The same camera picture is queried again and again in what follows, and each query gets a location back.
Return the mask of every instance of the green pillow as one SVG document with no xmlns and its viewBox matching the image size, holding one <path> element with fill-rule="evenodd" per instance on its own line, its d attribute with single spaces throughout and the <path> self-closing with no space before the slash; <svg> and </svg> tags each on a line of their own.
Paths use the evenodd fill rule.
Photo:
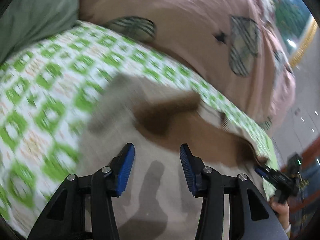
<svg viewBox="0 0 320 240">
<path fill-rule="evenodd" d="M 0 18 L 0 64 L 26 45 L 73 27 L 79 0 L 13 0 Z"/>
</svg>

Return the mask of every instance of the bed sheet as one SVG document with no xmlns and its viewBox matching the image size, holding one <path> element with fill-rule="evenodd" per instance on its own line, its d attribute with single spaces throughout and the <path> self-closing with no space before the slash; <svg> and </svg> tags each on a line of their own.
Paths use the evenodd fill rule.
<svg viewBox="0 0 320 240">
<path fill-rule="evenodd" d="M 224 112 L 278 168 L 270 138 L 199 75 L 97 25 L 79 26 L 10 57 L 0 73 L 0 213 L 27 236 L 58 185 L 75 171 L 78 140 L 103 87 L 119 72 L 181 89 Z M 274 193 L 264 181 L 268 196 Z"/>
</svg>

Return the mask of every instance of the black star print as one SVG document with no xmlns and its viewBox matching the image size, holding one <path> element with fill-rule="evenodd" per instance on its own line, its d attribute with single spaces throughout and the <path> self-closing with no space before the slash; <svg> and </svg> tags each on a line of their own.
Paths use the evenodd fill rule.
<svg viewBox="0 0 320 240">
<path fill-rule="evenodd" d="M 220 32 L 216 35 L 213 34 L 213 36 L 217 39 L 217 41 L 219 42 L 223 42 L 224 44 L 226 44 L 226 37 L 227 35 L 223 32 Z"/>
</svg>

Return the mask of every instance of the gold frame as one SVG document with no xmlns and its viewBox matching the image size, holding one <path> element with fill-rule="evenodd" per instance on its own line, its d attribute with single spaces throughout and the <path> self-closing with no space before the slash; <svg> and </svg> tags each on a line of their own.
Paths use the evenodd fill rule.
<svg viewBox="0 0 320 240">
<path fill-rule="evenodd" d="M 312 42 L 317 29 L 318 24 L 316 20 L 312 18 L 311 23 L 309 24 L 309 28 L 305 31 L 303 41 L 300 43 L 299 48 L 290 57 L 289 63 L 292 68 L 294 68 L 301 61 L 303 54 Z"/>
</svg>

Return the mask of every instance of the floor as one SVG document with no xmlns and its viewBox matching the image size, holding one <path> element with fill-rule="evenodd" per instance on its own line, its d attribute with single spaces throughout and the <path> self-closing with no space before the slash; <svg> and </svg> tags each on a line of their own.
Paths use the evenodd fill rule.
<svg viewBox="0 0 320 240">
<path fill-rule="evenodd" d="M 294 68 L 296 101 L 281 128 L 274 133 L 273 143 L 280 166 L 294 152 L 301 153 L 320 132 L 320 30 Z"/>
</svg>

